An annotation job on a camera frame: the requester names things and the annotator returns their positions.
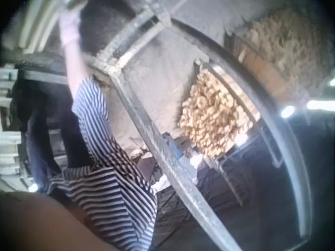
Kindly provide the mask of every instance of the striped shirt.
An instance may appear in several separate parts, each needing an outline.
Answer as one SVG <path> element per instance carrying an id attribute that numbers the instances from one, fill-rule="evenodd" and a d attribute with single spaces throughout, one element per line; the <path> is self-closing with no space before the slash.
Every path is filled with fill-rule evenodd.
<path id="1" fill-rule="evenodd" d="M 78 116 L 92 166 L 67 168 L 50 178 L 82 208 L 103 239 L 122 250 L 148 250 L 157 198 L 135 163 L 116 143 L 103 94 L 90 77 L 79 87 L 72 111 Z"/>

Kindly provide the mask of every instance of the person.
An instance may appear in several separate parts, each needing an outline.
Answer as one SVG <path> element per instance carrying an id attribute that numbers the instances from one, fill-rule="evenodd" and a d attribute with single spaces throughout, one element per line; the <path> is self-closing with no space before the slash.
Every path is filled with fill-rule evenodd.
<path id="1" fill-rule="evenodd" d="M 27 129 L 27 153 L 39 192 L 62 203 L 92 233 L 121 250 L 148 250 L 157 198 L 136 164 L 114 139 L 104 96 L 80 50 L 79 12 L 60 17 L 71 103 L 58 102 L 59 124 L 68 157 L 54 160 L 45 99 L 35 106 Z"/>

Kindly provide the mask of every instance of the light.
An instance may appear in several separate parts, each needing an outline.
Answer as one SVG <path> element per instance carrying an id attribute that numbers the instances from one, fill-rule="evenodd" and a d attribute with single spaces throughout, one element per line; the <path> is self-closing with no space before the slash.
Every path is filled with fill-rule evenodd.
<path id="1" fill-rule="evenodd" d="M 36 183 L 32 184 L 29 188 L 28 191 L 29 192 L 36 192 L 38 190 L 38 186 Z"/>
<path id="2" fill-rule="evenodd" d="M 335 100 L 310 100 L 306 106 L 310 110 L 335 111 Z"/>
<path id="3" fill-rule="evenodd" d="M 237 146 L 243 145 L 248 139 L 248 135 L 246 134 L 237 134 L 235 138 L 235 144 Z"/>
<path id="4" fill-rule="evenodd" d="M 288 117 L 290 117 L 295 111 L 294 106 L 286 106 L 281 113 L 281 116 L 286 119 Z"/>
<path id="5" fill-rule="evenodd" d="M 204 158 L 203 154 L 194 155 L 189 160 L 189 162 L 192 166 L 194 166 L 195 169 L 197 169 L 198 166 L 200 165 L 201 161 L 203 161 L 203 158 Z"/>
<path id="6" fill-rule="evenodd" d="M 333 78 L 330 82 L 329 82 L 330 86 L 335 86 L 335 78 Z"/>

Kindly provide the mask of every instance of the shirt sleeve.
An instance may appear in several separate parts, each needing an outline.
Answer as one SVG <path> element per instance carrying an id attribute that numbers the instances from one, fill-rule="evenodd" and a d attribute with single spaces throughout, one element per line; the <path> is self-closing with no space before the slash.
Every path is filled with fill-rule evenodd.
<path id="1" fill-rule="evenodd" d="M 104 95 L 92 77 L 85 79 L 78 88 L 72 111 L 79 119 L 81 134 L 95 167 L 112 166 L 125 175 L 143 178 L 113 137 Z"/>

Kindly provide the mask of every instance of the hand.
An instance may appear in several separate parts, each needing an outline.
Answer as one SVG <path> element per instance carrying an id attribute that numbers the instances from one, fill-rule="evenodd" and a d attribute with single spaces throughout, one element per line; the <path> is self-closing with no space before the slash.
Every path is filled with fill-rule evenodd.
<path id="1" fill-rule="evenodd" d="M 63 47 L 74 40 L 79 40 L 79 24 L 80 12 L 69 12 L 66 10 L 61 13 L 59 17 L 59 28 Z"/>

